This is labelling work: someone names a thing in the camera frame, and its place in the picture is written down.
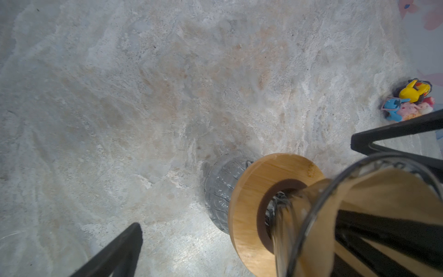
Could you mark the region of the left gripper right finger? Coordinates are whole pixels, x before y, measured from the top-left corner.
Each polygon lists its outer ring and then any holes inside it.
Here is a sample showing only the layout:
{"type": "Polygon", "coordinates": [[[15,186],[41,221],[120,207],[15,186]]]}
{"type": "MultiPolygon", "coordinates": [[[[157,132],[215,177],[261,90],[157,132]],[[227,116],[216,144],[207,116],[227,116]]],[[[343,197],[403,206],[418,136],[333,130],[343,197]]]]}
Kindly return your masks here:
{"type": "Polygon", "coordinates": [[[335,239],[378,277],[443,273],[443,227],[340,210],[335,239]]]}

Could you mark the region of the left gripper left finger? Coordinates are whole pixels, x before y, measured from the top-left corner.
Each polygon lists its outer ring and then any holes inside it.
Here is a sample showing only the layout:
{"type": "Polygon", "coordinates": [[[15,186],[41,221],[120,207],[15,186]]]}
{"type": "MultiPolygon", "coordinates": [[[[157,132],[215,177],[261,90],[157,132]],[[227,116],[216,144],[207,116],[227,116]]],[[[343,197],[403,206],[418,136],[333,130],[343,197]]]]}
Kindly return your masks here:
{"type": "Polygon", "coordinates": [[[72,277],[133,277],[136,272],[143,232],[135,222],[103,248],[72,277]]]}

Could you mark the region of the small colourful toy figure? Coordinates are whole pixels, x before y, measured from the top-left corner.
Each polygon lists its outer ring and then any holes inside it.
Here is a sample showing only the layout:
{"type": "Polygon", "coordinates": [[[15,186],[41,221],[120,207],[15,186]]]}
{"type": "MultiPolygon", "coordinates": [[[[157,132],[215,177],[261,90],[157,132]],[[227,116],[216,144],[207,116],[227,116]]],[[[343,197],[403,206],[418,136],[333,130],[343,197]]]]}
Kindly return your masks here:
{"type": "Polygon", "coordinates": [[[386,120],[403,122],[434,111],[435,100],[430,97],[433,86],[429,81],[414,78],[408,84],[397,88],[380,107],[386,120]]]}

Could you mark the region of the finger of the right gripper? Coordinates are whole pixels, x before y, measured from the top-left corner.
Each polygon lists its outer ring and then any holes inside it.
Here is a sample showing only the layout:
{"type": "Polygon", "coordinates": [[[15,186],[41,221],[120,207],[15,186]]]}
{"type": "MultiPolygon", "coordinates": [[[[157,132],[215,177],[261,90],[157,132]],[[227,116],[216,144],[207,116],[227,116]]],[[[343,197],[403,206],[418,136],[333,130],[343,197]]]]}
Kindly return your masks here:
{"type": "Polygon", "coordinates": [[[443,111],[356,133],[351,149],[364,155],[395,152],[425,165],[443,180],[443,147],[436,132],[443,129],[443,111]]]}

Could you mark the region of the grey glass dripper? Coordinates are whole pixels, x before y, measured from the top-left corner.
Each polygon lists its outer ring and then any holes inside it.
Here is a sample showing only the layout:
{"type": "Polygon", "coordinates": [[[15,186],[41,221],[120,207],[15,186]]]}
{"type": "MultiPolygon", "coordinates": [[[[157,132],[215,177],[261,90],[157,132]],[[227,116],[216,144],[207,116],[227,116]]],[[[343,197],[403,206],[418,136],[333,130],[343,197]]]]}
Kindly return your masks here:
{"type": "MultiPolygon", "coordinates": [[[[443,186],[438,178],[423,164],[398,154],[375,154],[362,159],[332,180],[320,183],[291,195],[283,202],[278,202],[275,210],[275,228],[273,230],[274,253],[278,275],[283,277],[301,277],[297,264],[321,203],[332,194],[342,181],[363,177],[369,173],[385,169],[400,169],[411,173],[430,185],[438,198],[443,201],[443,186]]],[[[374,274],[367,266],[358,261],[335,239],[332,272],[327,275],[348,277],[374,274]]]]}

